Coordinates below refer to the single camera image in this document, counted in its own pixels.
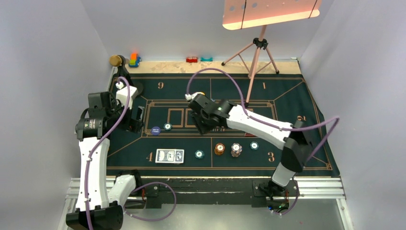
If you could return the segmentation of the purple small blind button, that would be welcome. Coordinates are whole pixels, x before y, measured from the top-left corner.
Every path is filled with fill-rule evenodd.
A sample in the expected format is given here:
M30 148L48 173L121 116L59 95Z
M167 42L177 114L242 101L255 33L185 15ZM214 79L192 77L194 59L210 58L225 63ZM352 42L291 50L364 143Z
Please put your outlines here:
M151 135L158 136L161 133L161 128L158 126L154 126L150 130Z

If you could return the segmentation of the orange poker chip stack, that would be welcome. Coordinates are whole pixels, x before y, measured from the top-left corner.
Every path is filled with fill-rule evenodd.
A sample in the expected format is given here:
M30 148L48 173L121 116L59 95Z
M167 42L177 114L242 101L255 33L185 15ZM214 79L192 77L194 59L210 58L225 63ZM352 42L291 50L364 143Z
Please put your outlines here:
M223 143L217 143L214 148L214 153L216 155L222 155L225 151L225 145Z

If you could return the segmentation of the green poker chip stack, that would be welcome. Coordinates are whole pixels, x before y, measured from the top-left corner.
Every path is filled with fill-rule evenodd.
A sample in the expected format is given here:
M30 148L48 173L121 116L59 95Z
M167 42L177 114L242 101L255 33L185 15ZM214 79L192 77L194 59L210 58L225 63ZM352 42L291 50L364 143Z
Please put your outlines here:
M197 159L202 159L205 157L205 153L202 150L197 150L194 155Z

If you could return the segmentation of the red triangle marker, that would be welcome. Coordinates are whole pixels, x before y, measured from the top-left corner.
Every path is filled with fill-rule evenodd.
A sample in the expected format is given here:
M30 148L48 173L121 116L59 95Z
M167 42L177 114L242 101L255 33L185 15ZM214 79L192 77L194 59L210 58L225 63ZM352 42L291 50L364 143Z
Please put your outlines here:
M253 134L250 134L250 133L245 133L245 135L244 135L245 137L256 137L255 135L253 135Z

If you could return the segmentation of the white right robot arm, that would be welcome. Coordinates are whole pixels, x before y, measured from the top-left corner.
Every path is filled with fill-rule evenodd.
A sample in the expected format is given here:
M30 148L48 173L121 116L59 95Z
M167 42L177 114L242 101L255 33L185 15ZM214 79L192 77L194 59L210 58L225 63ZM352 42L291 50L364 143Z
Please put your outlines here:
M303 171L313 145L300 130L300 122L291 124L273 120L246 111L242 105L225 99L216 103L200 92L186 94L185 99L201 135L215 127L227 127L252 134L282 150L281 161L269 181L273 194L280 195L286 191L291 178Z

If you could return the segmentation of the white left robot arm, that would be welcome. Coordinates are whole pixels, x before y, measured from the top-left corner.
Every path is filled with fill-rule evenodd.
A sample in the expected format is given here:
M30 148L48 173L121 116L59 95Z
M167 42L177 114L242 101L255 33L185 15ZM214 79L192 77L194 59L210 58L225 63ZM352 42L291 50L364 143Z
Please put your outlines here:
M119 230L123 225L126 199L142 192L136 170L119 173L108 190L107 153L110 134L120 128L136 131L139 122L131 118L136 88L90 93L89 107L75 126L80 149L79 194L74 212L66 215L66 225L74 230Z

